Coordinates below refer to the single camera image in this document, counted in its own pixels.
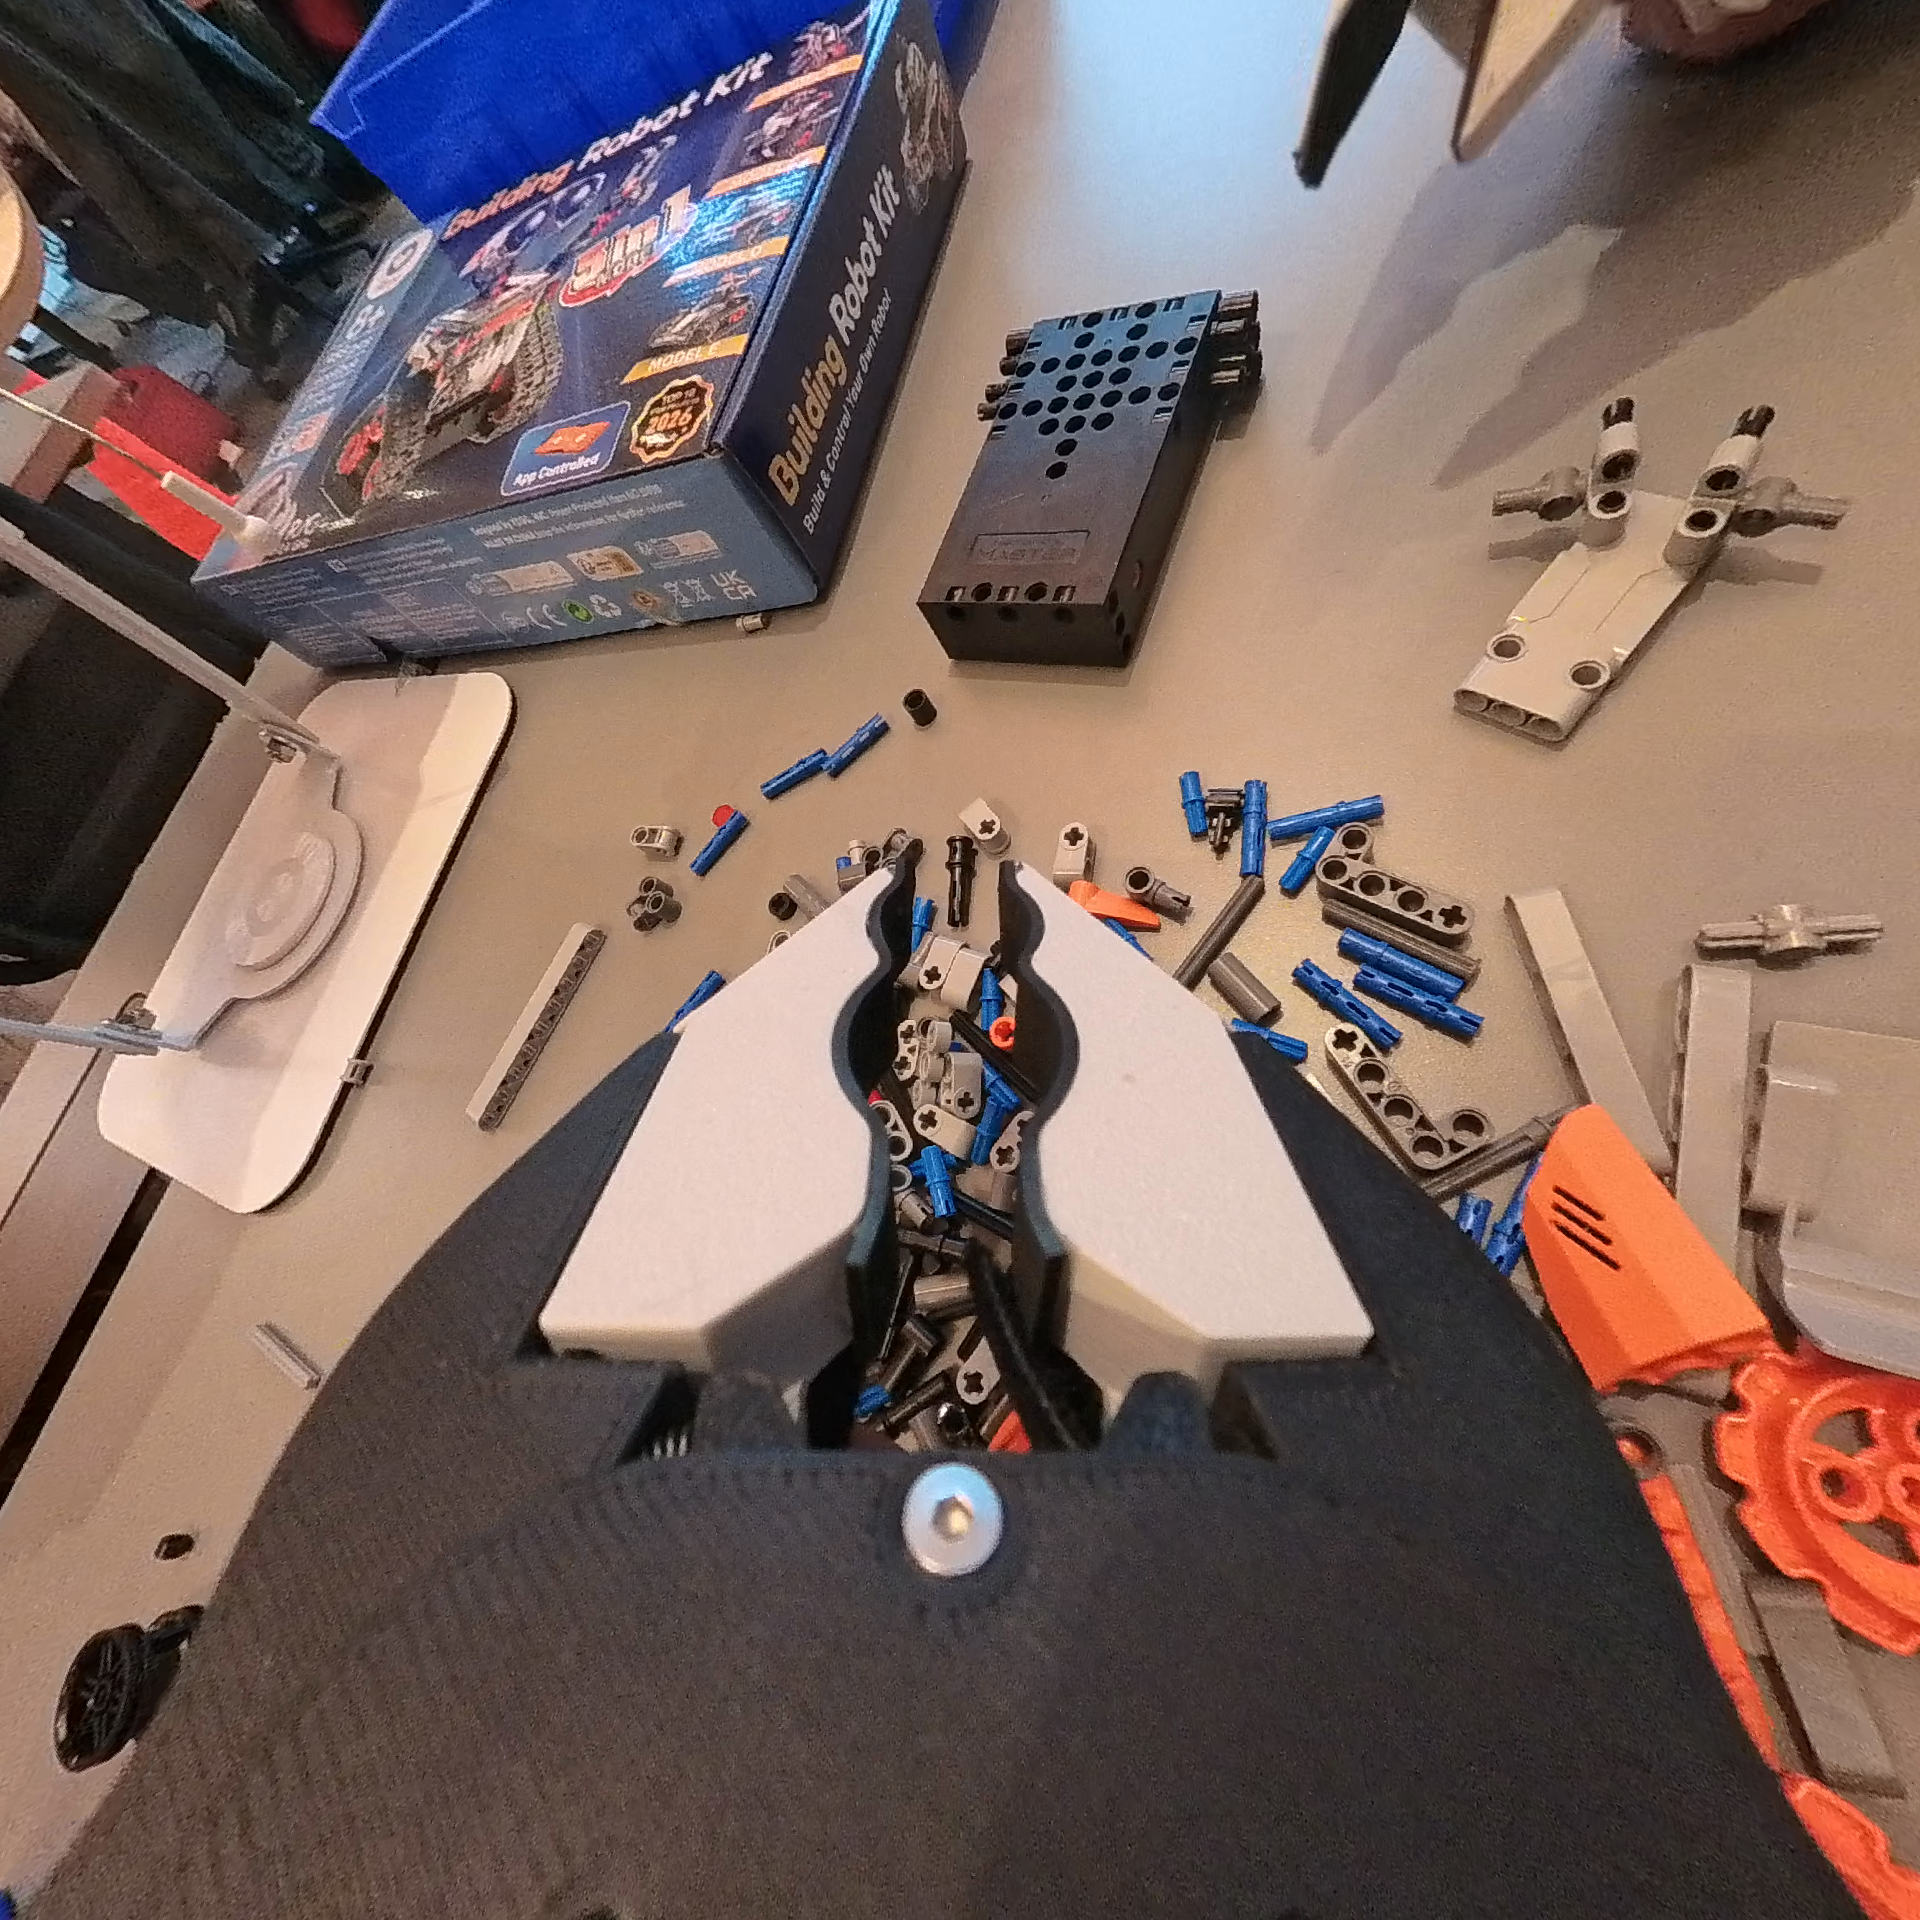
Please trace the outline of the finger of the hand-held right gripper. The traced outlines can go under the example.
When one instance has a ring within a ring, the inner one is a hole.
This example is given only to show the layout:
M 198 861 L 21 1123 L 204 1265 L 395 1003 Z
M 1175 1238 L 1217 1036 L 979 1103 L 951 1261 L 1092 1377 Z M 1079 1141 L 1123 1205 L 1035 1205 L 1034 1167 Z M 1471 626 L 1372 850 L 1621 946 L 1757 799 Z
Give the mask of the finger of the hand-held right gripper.
M 1346 138 L 1393 57 L 1409 19 L 1409 3 L 1333 3 L 1294 165 L 1305 187 L 1326 181 Z
M 1474 163 L 1617 3 L 1467 3 L 1452 153 Z

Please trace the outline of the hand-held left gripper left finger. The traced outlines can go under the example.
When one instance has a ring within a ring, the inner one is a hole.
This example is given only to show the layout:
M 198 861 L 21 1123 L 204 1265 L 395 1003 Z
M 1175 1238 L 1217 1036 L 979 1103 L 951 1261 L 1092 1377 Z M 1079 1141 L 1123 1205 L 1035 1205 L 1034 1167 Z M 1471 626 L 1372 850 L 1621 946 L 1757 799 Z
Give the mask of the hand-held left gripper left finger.
M 890 861 L 662 1036 L 662 1066 L 539 1310 L 556 1356 L 761 1377 L 846 1444 L 893 1300 L 891 1052 L 916 865 Z

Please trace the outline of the black perforated hub box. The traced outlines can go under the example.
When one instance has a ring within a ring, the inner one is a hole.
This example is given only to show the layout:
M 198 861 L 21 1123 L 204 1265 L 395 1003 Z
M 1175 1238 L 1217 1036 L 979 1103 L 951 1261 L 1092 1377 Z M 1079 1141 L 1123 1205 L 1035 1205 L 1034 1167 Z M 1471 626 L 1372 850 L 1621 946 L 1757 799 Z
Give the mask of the black perforated hub box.
M 1217 423 L 1262 378 L 1259 298 L 1187 292 L 1006 339 L 919 610 L 957 663 L 1124 667 Z

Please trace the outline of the grey panel assembly with connectors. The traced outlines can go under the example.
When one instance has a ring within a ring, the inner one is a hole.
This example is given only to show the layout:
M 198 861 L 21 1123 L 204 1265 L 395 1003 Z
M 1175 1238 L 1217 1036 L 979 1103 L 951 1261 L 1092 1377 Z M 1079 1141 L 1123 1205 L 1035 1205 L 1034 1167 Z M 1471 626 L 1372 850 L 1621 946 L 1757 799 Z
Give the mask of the grey panel assembly with connectors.
M 1757 474 L 1772 419 L 1767 404 L 1743 410 L 1691 492 L 1665 495 L 1642 485 L 1637 404 L 1621 395 L 1603 410 L 1583 466 L 1497 492 L 1493 514 L 1561 525 L 1571 543 L 1486 643 L 1454 706 L 1550 745 L 1567 741 L 1731 537 L 1839 525 L 1844 495 Z

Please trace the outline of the long grey beam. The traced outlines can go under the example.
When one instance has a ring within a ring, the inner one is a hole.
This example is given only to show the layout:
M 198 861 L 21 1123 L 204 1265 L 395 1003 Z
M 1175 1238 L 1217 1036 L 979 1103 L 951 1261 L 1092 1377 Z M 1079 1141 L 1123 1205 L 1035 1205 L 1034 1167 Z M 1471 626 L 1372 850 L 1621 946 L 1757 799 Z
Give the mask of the long grey beam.
M 492 1134 L 506 1121 L 606 942 L 609 935 L 599 925 L 577 923 L 566 930 L 467 1102 L 467 1118 L 483 1134 Z

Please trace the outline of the grey flat strip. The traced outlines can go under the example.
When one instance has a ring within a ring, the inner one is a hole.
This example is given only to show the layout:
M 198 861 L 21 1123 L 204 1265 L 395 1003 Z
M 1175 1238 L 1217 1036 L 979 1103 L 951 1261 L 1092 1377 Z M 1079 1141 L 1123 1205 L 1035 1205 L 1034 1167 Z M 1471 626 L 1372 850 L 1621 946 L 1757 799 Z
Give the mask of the grey flat strip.
M 1567 901 L 1550 887 L 1508 897 L 1506 909 L 1583 1095 L 1613 1118 L 1650 1170 L 1668 1180 L 1674 1149 L 1627 1055 Z
M 1671 1189 L 1734 1274 L 1741 1260 L 1751 997 L 1751 978 L 1739 966 L 1693 962 L 1685 969 L 1671 1081 Z

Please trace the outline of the orange vented panel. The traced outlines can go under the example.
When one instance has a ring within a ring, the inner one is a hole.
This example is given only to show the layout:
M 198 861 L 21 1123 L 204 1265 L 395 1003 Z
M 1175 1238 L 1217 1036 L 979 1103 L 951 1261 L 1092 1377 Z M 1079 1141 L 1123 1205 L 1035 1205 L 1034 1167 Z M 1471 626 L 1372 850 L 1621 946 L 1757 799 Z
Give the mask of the orange vented panel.
M 1772 1349 L 1764 1311 L 1603 1107 L 1556 1124 L 1522 1220 L 1553 1319 L 1601 1394 Z

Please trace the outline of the white book stand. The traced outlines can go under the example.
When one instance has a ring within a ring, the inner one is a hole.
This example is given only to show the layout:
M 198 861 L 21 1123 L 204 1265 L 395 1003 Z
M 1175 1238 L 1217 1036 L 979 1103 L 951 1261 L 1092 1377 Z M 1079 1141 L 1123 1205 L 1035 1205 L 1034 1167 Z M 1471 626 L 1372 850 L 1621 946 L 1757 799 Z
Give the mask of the white book stand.
M 490 673 L 362 679 L 290 716 L 3 524 L 5 561 L 244 716 L 270 749 L 140 1015 L 5 1018 L 110 1067 L 102 1138 L 233 1213 L 295 1189 L 513 730 Z

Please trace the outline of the orange plastic panels and gear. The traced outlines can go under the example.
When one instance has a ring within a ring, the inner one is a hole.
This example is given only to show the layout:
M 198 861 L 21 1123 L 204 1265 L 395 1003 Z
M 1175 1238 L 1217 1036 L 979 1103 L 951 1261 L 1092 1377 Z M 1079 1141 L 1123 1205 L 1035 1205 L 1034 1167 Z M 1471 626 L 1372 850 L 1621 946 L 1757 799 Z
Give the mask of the orange plastic panels and gear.
M 1665 1535 L 1678 1580 L 1691 1603 L 1719 1679 L 1764 1763 L 1780 1778 L 1782 1793 L 1807 1827 L 1821 1853 L 1837 1867 L 1858 1907 L 1873 1917 L 1915 1917 L 1918 1874 L 1897 1862 L 1883 1829 L 1834 1788 L 1782 1763 L 1762 1703 L 1759 1684 L 1738 1643 L 1732 1618 L 1713 1582 L 1685 1506 L 1667 1477 L 1642 1482 L 1647 1511 Z

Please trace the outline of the grey flat panel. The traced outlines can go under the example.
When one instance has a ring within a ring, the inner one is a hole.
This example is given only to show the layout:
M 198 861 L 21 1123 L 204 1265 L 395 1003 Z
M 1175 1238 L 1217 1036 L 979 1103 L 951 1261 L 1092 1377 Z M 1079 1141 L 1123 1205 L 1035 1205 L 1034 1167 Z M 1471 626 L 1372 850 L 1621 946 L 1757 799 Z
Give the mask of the grey flat panel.
M 1918 1377 L 1918 1042 L 1777 1022 L 1743 1207 L 1759 1274 L 1818 1349 Z

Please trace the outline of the grey cross axle connector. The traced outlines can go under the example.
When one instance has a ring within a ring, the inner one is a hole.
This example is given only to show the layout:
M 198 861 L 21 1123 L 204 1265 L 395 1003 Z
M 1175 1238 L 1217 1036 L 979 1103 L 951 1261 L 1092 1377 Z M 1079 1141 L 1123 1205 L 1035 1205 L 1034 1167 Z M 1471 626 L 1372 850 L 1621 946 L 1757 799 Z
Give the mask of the grey cross axle connector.
M 1801 902 L 1777 902 L 1753 916 L 1701 925 L 1693 949 L 1701 957 L 1753 957 L 1786 966 L 1868 949 L 1883 930 L 1885 923 L 1873 914 L 1818 914 Z

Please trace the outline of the orange gear wheel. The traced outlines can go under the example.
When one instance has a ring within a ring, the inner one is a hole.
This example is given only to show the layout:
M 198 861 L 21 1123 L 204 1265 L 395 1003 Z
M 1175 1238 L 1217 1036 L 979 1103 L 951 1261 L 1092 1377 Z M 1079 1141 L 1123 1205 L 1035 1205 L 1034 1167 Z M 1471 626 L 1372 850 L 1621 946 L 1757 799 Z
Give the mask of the orange gear wheel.
M 1738 1517 L 1831 1615 L 1899 1655 L 1918 1649 L 1918 1382 L 1818 1349 L 1734 1370 L 1715 1450 Z

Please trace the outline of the black rubber tyre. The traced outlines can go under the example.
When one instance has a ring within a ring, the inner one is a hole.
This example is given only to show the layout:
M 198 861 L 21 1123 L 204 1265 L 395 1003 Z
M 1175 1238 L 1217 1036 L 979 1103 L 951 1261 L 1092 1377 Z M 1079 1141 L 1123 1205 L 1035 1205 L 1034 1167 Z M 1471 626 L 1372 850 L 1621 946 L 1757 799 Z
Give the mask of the black rubber tyre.
M 98 1767 L 138 1740 L 177 1679 L 202 1618 L 202 1604 L 185 1604 L 147 1626 L 110 1626 L 81 1646 L 54 1706 L 62 1770 Z

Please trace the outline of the dark blue robot kit box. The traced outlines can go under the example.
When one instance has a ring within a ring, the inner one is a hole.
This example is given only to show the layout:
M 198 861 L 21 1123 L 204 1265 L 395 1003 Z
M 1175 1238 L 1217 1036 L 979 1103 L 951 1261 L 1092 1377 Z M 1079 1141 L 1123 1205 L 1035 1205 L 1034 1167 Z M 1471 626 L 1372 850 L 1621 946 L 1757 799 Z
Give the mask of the dark blue robot kit box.
M 406 230 L 194 586 L 322 667 L 815 602 L 964 165 L 931 4 L 839 4 Z

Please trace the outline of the blue tagged parts bin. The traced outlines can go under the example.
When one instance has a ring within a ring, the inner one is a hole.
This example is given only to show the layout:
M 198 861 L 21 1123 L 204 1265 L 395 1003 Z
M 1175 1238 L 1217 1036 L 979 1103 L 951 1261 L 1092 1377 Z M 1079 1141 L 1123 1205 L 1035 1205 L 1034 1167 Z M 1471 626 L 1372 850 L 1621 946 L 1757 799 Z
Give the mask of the blue tagged parts bin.
M 970 171 L 957 94 L 997 4 L 387 4 L 315 110 L 421 225 L 586 203 L 577 175 L 666 197 L 818 170 L 854 103 L 923 207 Z

